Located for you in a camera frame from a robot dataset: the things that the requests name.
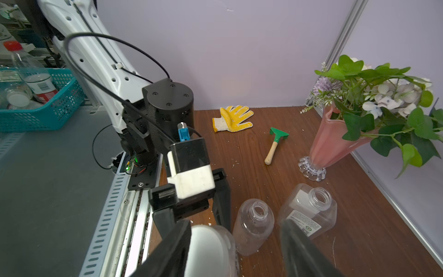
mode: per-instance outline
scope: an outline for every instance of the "purple flower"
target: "purple flower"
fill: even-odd
[[[314,95],[319,95],[321,90],[324,91],[331,91],[331,90],[339,90],[342,87],[342,82],[335,81],[331,83],[328,77],[320,77],[317,82],[315,83],[314,88],[312,89],[312,93]]]

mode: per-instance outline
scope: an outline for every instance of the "pink glass vase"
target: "pink glass vase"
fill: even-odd
[[[328,166],[335,164],[360,145],[371,141],[371,138],[368,137],[360,137],[356,141],[342,139],[348,129],[343,120],[331,119],[333,111],[339,112],[334,105],[323,109],[322,123],[311,146],[309,156],[301,158],[299,162],[300,171],[313,181],[320,182],[325,179]]]

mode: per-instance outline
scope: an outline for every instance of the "wooden handle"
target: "wooden handle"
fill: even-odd
[[[274,141],[273,143],[272,143],[272,146],[271,146],[271,150],[269,150],[269,153],[268,153],[268,155],[266,156],[266,159],[264,160],[264,163],[265,164],[267,164],[267,165],[270,165],[271,164],[271,162],[272,162],[272,157],[274,156],[274,152],[276,151],[276,148],[277,148],[277,142],[276,141]]]

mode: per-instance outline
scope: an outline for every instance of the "yellow work glove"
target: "yellow work glove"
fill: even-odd
[[[214,132],[230,131],[238,132],[247,128],[251,128],[253,125],[251,122],[245,122],[246,119],[254,115],[253,111],[249,111],[247,106],[229,106],[226,109],[220,108],[221,118],[213,118],[212,126]]]

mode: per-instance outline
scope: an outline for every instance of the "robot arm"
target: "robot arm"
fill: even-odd
[[[33,4],[32,0],[19,1]],[[187,133],[187,127],[192,130],[194,126],[192,90],[173,82],[166,70],[141,49],[109,36],[91,0],[37,3],[42,15],[26,15],[30,21],[45,23],[42,32],[46,30],[52,36],[70,66],[85,77],[106,108],[126,153],[145,167],[155,164],[158,152],[166,158],[169,184],[150,192],[154,221],[162,237],[181,218],[208,208],[209,198],[214,198],[217,222],[230,230],[230,190],[224,171],[211,170],[204,139],[191,140]],[[167,78],[150,84],[137,76],[114,40],[152,59]],[[145,183],[140,178],[146,178],[146,174],[131,176],[130,182]]]
[[[78,32],[109,34],[91,0],[38,0],[37,2],[48,23],[64,37]],[[61,38],[60,35],[52,38],[58,49],[63,48]],[[114,41],[80,37],[73,40],[69,48],[76,64],[113,93],[131,103],[143,99],[141,89],[149,85],[149,82],[122,70],[126,69],[136,74],[134,67]],[[126,129],[126,123],[121,116],[122,104],[87,82],[91,91],[106,108],[115,131],[122,134]]]

